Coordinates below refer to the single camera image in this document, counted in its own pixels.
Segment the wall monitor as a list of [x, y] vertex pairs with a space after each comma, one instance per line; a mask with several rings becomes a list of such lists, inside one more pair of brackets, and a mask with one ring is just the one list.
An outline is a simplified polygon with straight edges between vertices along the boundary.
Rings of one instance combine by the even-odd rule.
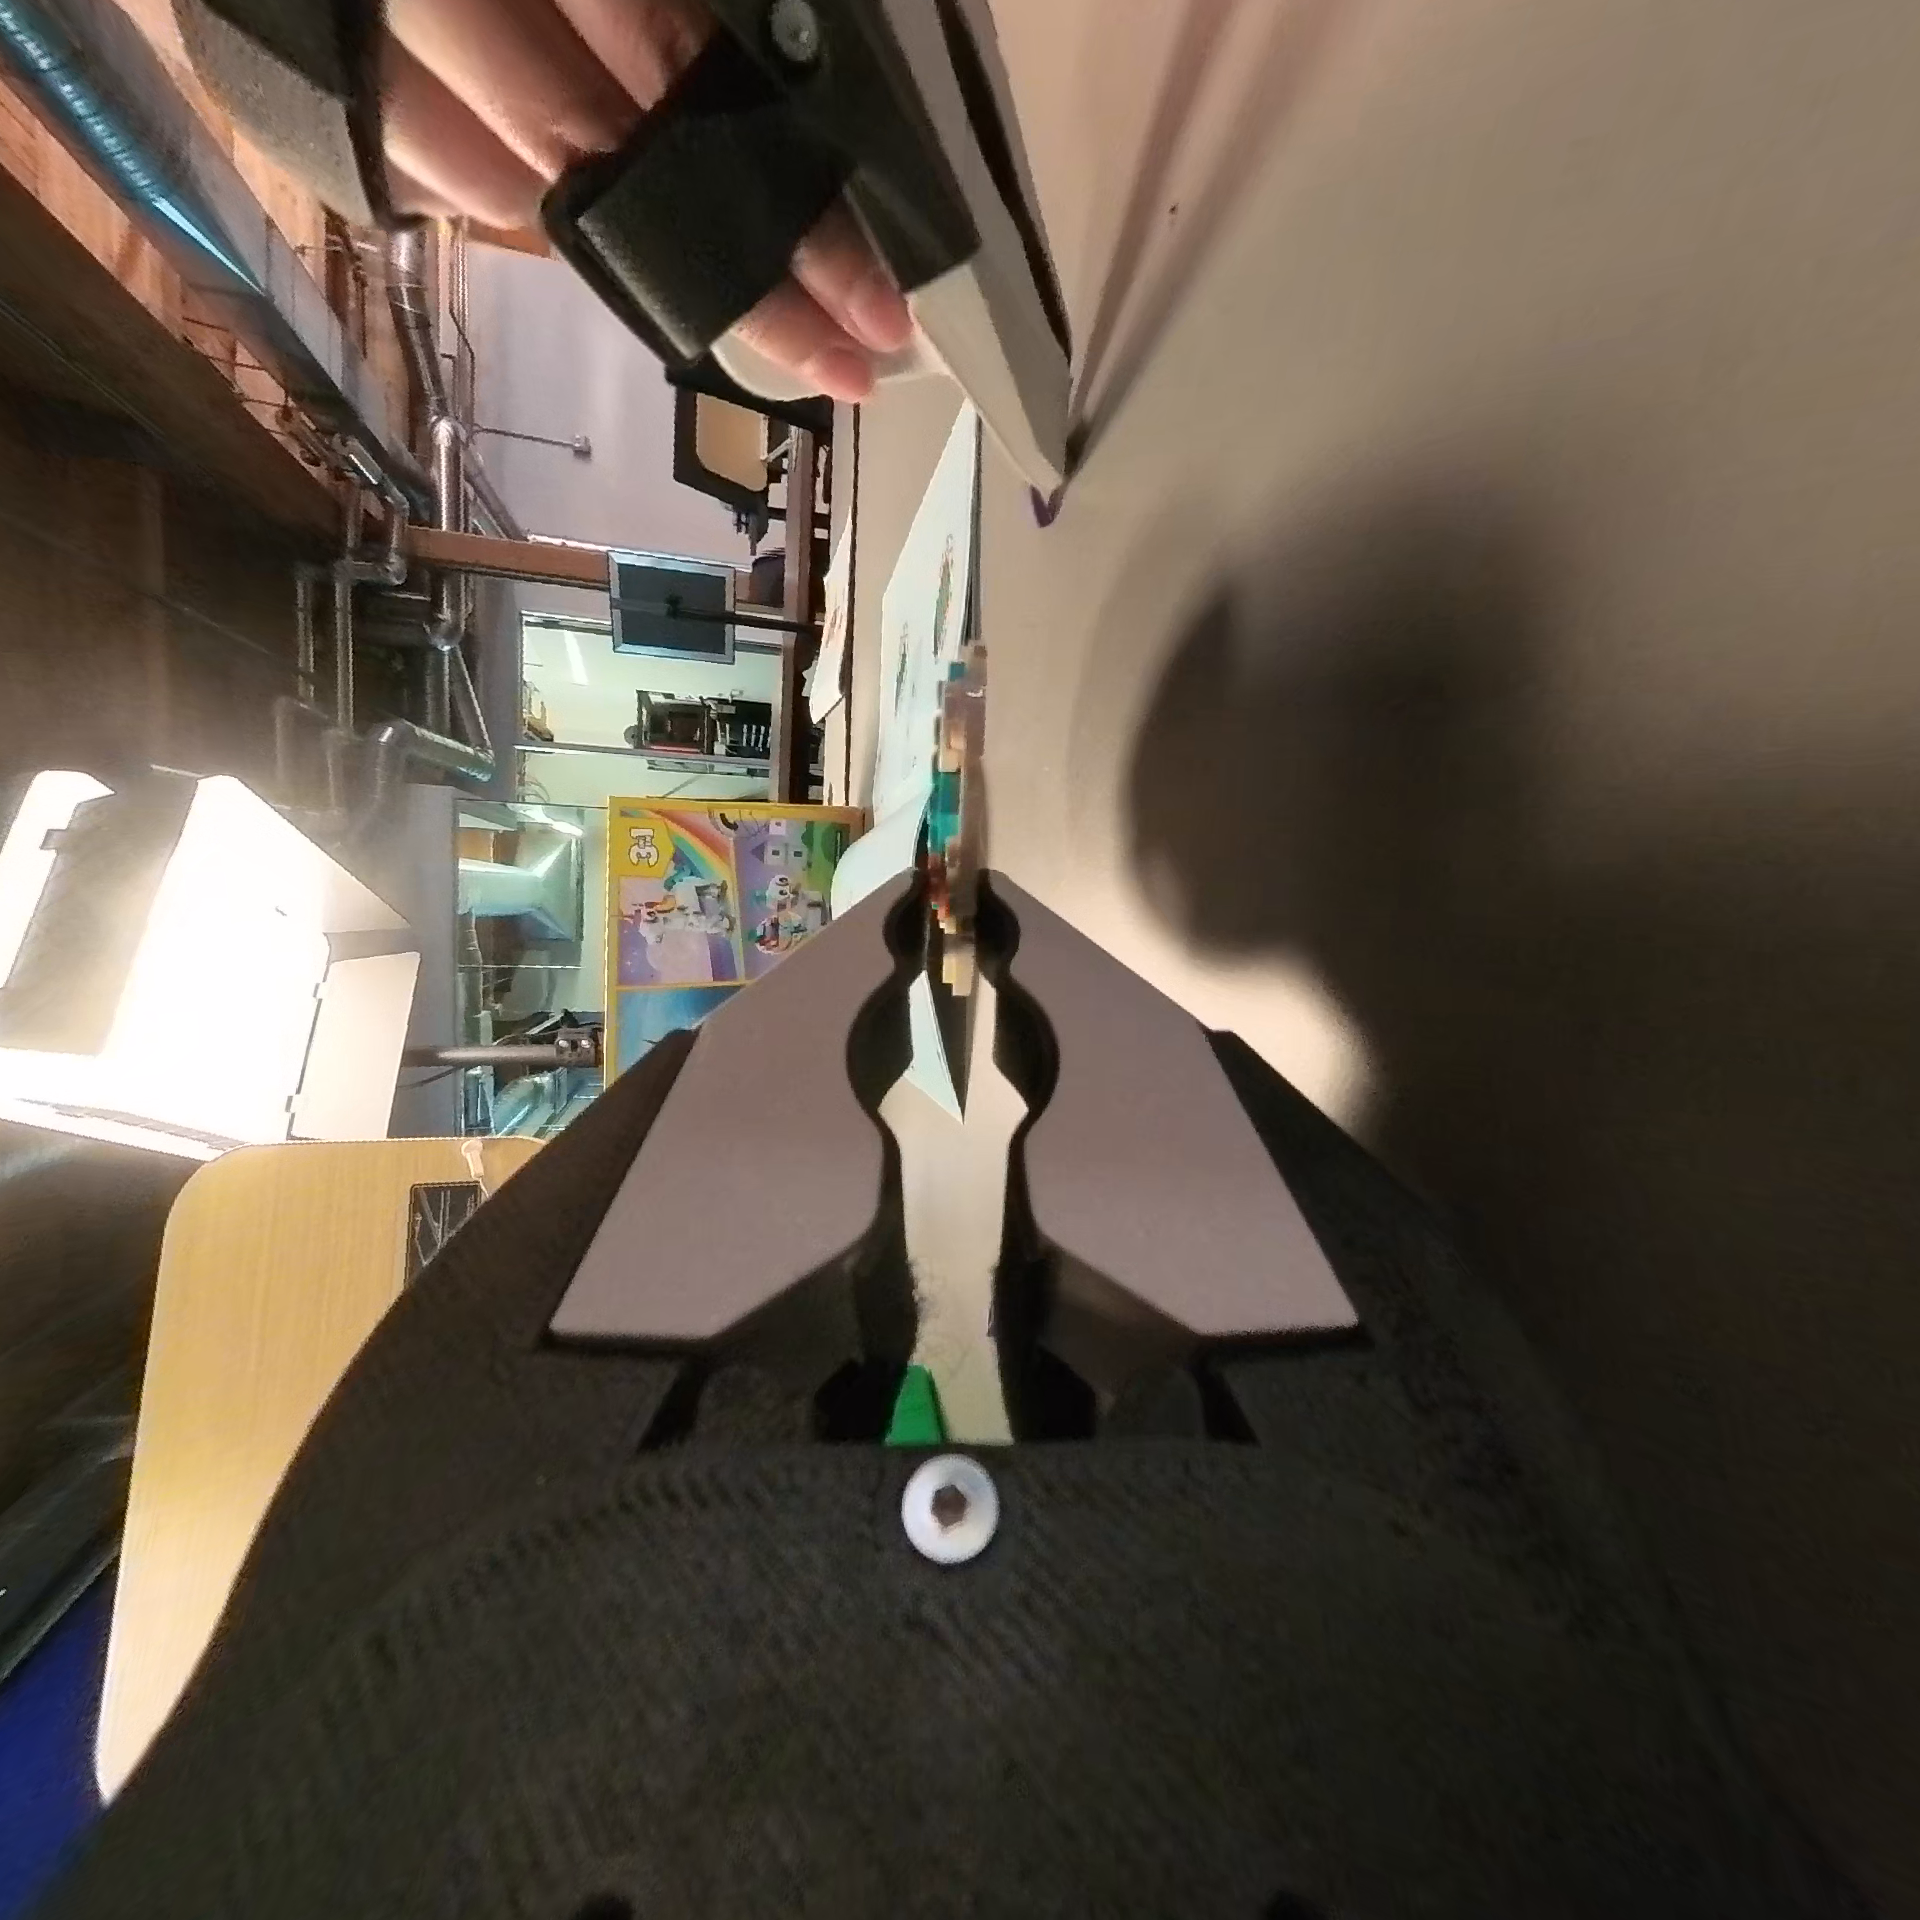
[[736, 571], [722, 563], [607, 551], [607, 626], [616, 654], [730, 665]]

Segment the printed paper sheet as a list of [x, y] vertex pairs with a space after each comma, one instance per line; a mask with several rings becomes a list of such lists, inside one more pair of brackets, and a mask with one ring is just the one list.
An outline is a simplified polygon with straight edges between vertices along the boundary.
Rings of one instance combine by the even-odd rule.
[[943, 689], [968, 630], [980, 421], [962, 404], [880, 594], [870, 815], [919, 810], [929, 788]]

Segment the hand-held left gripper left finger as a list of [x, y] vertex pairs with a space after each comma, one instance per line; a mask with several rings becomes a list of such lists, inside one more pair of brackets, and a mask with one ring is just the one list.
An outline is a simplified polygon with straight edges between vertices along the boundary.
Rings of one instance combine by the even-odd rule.
[[685, 1041], [549, 1332], [722, 1346], [824, 1300], [829, 1346], [909, 1346], [897, 1155], [877, 1117], [904, 1069], [920, 883], [901, 873]]

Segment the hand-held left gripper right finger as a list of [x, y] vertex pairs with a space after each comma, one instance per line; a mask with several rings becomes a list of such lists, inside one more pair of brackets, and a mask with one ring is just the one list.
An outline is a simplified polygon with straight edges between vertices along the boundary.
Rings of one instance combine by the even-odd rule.
[[1345, 1334], [1357, 1311], [1181, 1004], [1004, 873], [998, 1071], [1021, 1091], [1024, 1197], [1072, 1283], [1194, 1342]]

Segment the dark chair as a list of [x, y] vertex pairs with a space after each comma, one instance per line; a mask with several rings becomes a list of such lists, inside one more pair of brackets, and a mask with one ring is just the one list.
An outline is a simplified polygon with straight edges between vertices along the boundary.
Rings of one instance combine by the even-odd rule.
[[824, 397], [764, 404], [671, 386], [669, 470], [676, 484], [730, 511], [773, 509], [793, 469], [794, 437], [815, 451], [831, 441], [831, 402]]

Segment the black label on table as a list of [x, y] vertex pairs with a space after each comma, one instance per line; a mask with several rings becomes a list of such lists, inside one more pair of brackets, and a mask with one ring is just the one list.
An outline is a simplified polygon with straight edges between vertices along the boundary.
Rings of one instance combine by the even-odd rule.
[[401, 1290], [417, 1283], [484, 1199], [486, 1189], [472, 1179], [408, 1183], [400, 1236]]

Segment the white sheet metal cabinet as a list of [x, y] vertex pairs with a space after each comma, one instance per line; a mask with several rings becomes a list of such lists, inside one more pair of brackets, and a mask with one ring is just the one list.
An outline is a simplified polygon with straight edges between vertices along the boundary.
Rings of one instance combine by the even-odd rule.
[[391, 1131], [406, 918], [242, 782], [4, 795], [1, 1115], [206, 1164]]

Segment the light wooden table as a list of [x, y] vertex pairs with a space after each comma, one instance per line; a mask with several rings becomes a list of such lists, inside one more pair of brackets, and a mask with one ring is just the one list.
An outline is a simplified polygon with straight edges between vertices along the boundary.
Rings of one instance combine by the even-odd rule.
[[472, 1179], [489, 1199], [540, 1150], [525, 1135], [272, 1143], [180, 1189], [135, 1413], [94, 1743], [103, 1801], [185, 1692], [281, 1476], [401, 1295], [408, 1183]]

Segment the round white teal lego build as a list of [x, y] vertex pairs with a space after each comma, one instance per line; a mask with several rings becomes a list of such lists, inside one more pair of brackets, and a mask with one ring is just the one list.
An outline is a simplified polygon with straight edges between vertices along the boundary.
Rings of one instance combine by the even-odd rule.
[[938, 684], [929, 788], [920, 826], [922, 979], [943, 1062], [959, 1084], [972, 1062], [975, 911], [990, 866], [985, 775], [990, 651], [965, 639]]

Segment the person's right hand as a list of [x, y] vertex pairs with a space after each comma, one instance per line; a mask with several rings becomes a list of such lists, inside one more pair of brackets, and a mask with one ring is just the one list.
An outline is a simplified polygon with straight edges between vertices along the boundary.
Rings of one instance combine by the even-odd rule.
[[[618, 148], [712, 34], [708, 9], [684, 2], [386, 4], [377, 69], [394, 206], [530, 233], [543, 193]], [[836, 206], [726, 348], [807, 396], [858, 402], [917, 335], [896, 278]]]

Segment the yellow lego box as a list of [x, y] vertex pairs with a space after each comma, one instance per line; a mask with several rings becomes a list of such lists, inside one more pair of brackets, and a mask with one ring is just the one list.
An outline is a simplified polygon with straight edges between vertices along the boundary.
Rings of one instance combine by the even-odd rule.
[[831, 922], [857, 806], [607, 802], [604, 1071], [700, 1026]]

